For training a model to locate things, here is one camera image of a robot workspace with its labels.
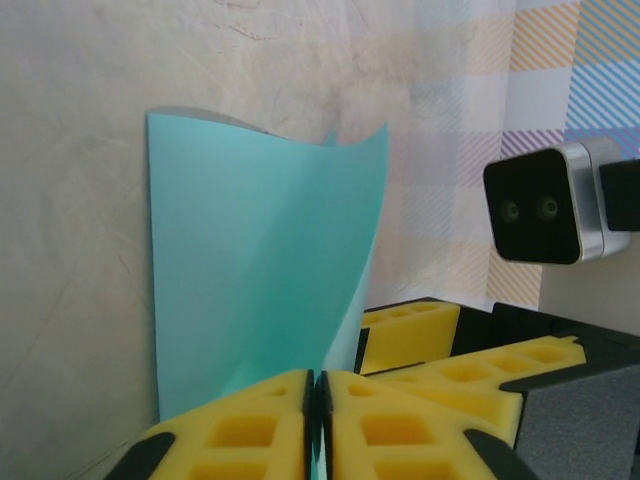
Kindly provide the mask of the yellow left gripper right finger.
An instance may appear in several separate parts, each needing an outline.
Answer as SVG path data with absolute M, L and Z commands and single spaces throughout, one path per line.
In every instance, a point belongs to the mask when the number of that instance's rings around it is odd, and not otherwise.
M 538 480 L 481 419 L 348 371 L 318 388 L 328 480 Z

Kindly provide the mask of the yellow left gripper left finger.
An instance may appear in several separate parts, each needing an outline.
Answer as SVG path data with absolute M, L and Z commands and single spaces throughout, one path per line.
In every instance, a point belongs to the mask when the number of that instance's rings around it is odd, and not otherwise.
M 293 370 L 161 422 L 113 480 L 311 480 L 311 370 Z

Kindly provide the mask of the teal paper sheet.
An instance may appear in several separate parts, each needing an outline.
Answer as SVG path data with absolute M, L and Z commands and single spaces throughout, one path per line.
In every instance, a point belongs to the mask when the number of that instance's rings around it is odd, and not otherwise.
M 146 148 L 160 418 L 289 370 L 351 370 L 388 130 L 309 144 L 160 107 Z

